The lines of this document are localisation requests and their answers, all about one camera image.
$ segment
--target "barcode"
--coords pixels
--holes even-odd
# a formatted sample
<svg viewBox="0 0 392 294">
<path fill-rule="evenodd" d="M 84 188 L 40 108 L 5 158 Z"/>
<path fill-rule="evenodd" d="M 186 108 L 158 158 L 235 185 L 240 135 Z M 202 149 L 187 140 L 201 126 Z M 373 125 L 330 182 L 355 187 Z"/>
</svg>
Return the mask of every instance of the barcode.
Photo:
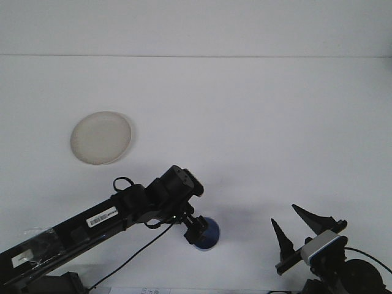
<svg viewBox="0 0 392 294">
<path fill-rule="evenodd" d="M 115 208 L 114 206 L 102 211 L 99 214 L 96 214 L 93 217 L 90 217 L 89 219 L 86 219 L 87 225 L 92 228 L 95 227 L 96 225 L 99 225 L 101 222 L 112 218 L 113 216 L 116 216 L 118 214 L 117 208 Z"/>
<path fill-rule="evenodd" d="M 90 224 L 91 224 L 91 225 L 95 225 L 96 223 L 102 222 L 104 219 L 107 219 L 107 218 L 108 218 L 108 215 L 107 215 L 107 214 L 104 214 L 103 216 L 100 216 L 100 217 L 97 217 L 96 219 L 93 219 L 93 220 L 90 222 Z"/>
</svg>

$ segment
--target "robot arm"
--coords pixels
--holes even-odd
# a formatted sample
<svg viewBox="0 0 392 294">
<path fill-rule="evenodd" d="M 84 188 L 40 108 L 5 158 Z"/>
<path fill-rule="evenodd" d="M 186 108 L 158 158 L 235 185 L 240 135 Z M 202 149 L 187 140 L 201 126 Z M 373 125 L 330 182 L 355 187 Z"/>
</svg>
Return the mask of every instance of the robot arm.
<svg viewBox="0 0 392 294">
<path fill-rule="evenodd" d="M 201 196 L 203 186 L 186 169 L 172 166 L 148 187 L 130 182 L 108 200 L 0 254 L 0 290 L 19 293 L 50 271 L 90 250 L 134 224 L 155 219 L 160 224 L 184 222 L 189 243 L 208 228 L 202 216 L 193 217 L 189 199 Z"/>
<path fill-rule="evenodd" d="M 389 294 L 377 269 L 364 260 L 345 261 L 346 236 L 338 235 L 346 228 L 345 220 L 312 214 L 299 206 L 294 210 L 317 235 L 306 238 L 305 245 L 297 251 L 278 224 L 271 219 L 281 248 L 281 262 L 277 273 L 283 274 L 300 260 L 310 266 L 320 280 L 308 280 L 301 294 Z"/>
</svg>

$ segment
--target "white surface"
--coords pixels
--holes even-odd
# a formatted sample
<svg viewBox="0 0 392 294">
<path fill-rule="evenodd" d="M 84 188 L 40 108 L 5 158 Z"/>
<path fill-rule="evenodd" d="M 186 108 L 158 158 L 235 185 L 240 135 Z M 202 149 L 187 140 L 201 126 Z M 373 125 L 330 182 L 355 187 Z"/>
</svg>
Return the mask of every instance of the white surface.
<svg viewBox="0 0 392 294">
<path fill-rule="evenodd" d="M 204 184 L 192 204 L 220 243 L 200 252 L 173 227 L 104 285 L 299 289 L 312 275 L 276 274 L 270 223 L 301 246 L 312 232 L 292 203 L 347 219 L 349 245 L 392 265 L 391 78 L 386 58 L 0 57 L 1 248 L 107 199 L 117 176 L 147 185 L 178 164 Z M 135 140 L 122 160 L 86 165 L 69 137 L 101 110 L 125 113 Z M 91 285 L 159 232 L 134 226 L 57 273 Z"/>
<path fill-rule="evenodd" d="M 392 56 L 389 0 L 0 1 L 0 54 Z"/>
<path fill-rule="evenodd" d="M 252 290 L 113 288 L 110 290 L 109 294 L 268 294 L 268 293 L 267 291 L 252 291 Z"/>
<path fill-rule="evenodd" d="M 121 157 L 130 143 L 127 119 L 112 111 L 83 118 L 73 129 L 70 144 L 75 156 L 88 164 L 109 164 Z"/>
</svg>

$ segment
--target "sticker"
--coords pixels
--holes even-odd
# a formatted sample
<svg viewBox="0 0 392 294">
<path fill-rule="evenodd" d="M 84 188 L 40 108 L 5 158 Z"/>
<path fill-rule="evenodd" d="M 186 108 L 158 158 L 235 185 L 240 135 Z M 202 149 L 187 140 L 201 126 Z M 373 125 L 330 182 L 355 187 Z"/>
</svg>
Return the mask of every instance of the sticker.
<svg viewBox="0 0 392 294">
<path fill-rule="evenodd" d="M 90 217 L 87 220 L 87 225 L 89 228 L 95 227 L 96 225 L 99 225 L 101 222 L 104 222 L 105 220 L 116 216 L 118 214 L 117 208 L 111 207 L 108 210 L 105 210 L 104 212 L 97 214 L 96 216 Z"/>
<path fill-rule="evenodd" d="M 25 262 L 29 262 L 32 260 L 34 255 L 32 254 L 31 249 L 28 249 L 21 254 L 11 258 L 13 268 L 24 264 Z"/>
</svg>

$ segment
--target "cable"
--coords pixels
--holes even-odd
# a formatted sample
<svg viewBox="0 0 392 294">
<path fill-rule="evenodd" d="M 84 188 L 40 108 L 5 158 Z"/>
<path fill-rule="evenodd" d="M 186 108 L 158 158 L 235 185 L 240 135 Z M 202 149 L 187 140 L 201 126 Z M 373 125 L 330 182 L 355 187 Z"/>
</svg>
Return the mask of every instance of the cable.
<svg viewBox="0 0 392 294">
<path fill-rule="evenodd" d="M 351 248 L 351 247 L 345 247 L 344 249 L 345 250 L 351 250 L 351 251 L 358 252 L 360 254 L 363 254 L 363 255 L 369 257 L 370 259 L 373 259 L 375 262 L 377 262 L 379 265 L 381 265 L 383 268 L 385 268 L 387 271 L 389 271 L 392 274 L 392 270 L 389 267 L 384 265 L 380 260 L 378 260 L 375 257 L 371 256 L 370 254 L 367 254 L 366 252 L 363 252 L 363 251 L 360 251 L 359 249 L 355 249 L 355 248 Z"/>
<path fill-rule="evenodd" d="M 126 266 L 132 259 L 134 259 L 141 251 L 145 250 L 148 246 L 150 246 L 153 242 L 157 241 L 160 237 L 162 237 L 167 231 L 169 231 L 169 229 L 171 229 L 172 226 L 174 226 L 175 223 L 172 223 L 171 225 L 169 225 L 161 234 L 159 234 L 158 236 L 156 236 L 152 241 L 150 241 L 148 244 L 146 244 L 145 246 L 143 246 L 141 249 L 139 249 L 133 256 L 131 256 L 126 262 L 124 262 L 121 266 L 119 266 L 117 269 L 115 269 L 114 271 L 112 271 L 110 274 L 108 274 L 107 276 L 103 277 L 100 281 L 96 282 L 92 287 L 88 288 L 87 291 L 85 292 L 85 294 L 90 293 L 90 291 L 94 288 L 96 288 L 100 283 L 102 283 L 104 280 L 106 280 L 107 278 L 111 277 L 112 275 L 114 275 L 115 273 L 117 273 L 119 270 L 121 270 L 124 266 Z"/>
</svg>

